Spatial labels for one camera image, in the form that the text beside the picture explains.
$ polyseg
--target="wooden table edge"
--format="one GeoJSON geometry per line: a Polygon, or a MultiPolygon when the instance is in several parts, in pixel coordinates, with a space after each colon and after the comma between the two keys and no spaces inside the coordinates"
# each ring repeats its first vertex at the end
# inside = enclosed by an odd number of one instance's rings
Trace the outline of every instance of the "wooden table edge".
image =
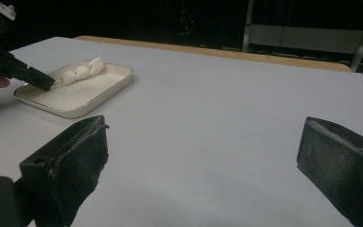
{"type": "Polygon", "coordinates": [[[122,39],[105,38],[105,37],[88,36],[88,35],[77,36],[74,39],[99,42],[105,44],[122,44],[122,45],[131,45],[131,46],[139,46],[147,48],[181,51],[187,53],[215,56],[221,58],[239,59],[246,61],[260,61],[267,63],[277,63],[283,65],[324,69],[324,70],[339,71],[339,72],[352,72],[350,67],[345,64],[327,62],[327,61],[293,59],[287,57],[243,53],[243,52],[228,51],[228,50],[218,50],[218,49],[200,48],[200,47],[174,45],[174,44],[157,44],[150,42],[122,40],[122,39]]]}

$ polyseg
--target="dark background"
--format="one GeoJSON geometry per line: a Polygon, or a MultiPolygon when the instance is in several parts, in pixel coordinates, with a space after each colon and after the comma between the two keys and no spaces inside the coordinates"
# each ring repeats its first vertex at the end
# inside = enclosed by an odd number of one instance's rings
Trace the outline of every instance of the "dark background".
{"type": "MultiPolygon", "coordinates": [[[[239,51],[248,7],[248,0],[1,2],[17,13],[0,35],[7,50],[55,36],[92,35],[239,51]]],[[[252,21],[363,30],[363,0],[255,0],[252,21]]]]}

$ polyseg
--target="white tray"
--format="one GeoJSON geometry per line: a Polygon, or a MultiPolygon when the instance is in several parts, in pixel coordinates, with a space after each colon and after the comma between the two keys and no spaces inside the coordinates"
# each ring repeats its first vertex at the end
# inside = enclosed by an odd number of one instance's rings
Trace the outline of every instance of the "white tray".
{"type": "MultiPolygon", "coordinates": [[[[50,74],[55,80],[68,70],[75,70],[89,61],[79,61],[66,65],[50,74]]],[[[67,86],[54,85],[44,92],[30,84],[19,87],[14,95],[23,103],[43,111],[76,118],[83,116],[116,94],[131,82],[132,69],[115,64],[105,64],[105,69],[91,78],[76,81],[67,86]]]]}

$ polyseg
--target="white table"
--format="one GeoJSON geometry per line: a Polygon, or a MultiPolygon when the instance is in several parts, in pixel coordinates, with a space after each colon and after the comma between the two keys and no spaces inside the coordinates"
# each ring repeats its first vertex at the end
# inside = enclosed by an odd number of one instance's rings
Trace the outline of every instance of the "white table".
{"type": "Polygon", "coordinates": [[[0,176],[67,127],[102,114],[109,162],[73,226],[352,226],[296,168],[307,116],[363,135],[363,77],[53,38],[12,52],[45,73],[102,57],[133,82],[65,119],[0,89],[0,176]]]}

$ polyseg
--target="white object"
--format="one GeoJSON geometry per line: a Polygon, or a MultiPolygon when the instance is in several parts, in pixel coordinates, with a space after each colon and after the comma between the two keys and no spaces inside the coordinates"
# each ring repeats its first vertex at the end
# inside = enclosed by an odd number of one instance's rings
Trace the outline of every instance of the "white object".
{"type": "Polygon", "coordinates": [[[78,76],[75,74],[73,70],[67,70],[62,75],[60,75],[61,83],[66,86],[71,83],[74,83],[78,80],[78,76]]]}
{"type": "Polygon", "coordinates": [[[89,66],[91,67],[90,75],[95,76],[104,69],[105,63],[101,58],[96,58],[89,63],[89,66]]]}
{"type": "Polygon", "coordinates": [[[75,69],[75,73],[78,79],[86,79],[90,76],[90,68],[85,65],[81,65],[75,69]]]}
{"type": "MultiPolygon", "coordinates": [[[[65,75],[73,79],[72,73],[87,67],[88,61],[69,64],[49,74],[53,79],[65,75]]],[[[18,88],[14,95],[27,105],[56,114],[65,118],[83,116],[116,94],[131,82],[132,70],[126,66],[106,64],[99,77],[79,80],[71,86],[55,86],[43,92],[31,85],[18,88]]]]}
{"type": "Polygon", "coordinates": [[[16,18],[16,12],[14,11],[14,6],[5,6],[0,2],[0,13],[8,17],[10,20],[14,20],[16,18]]]}

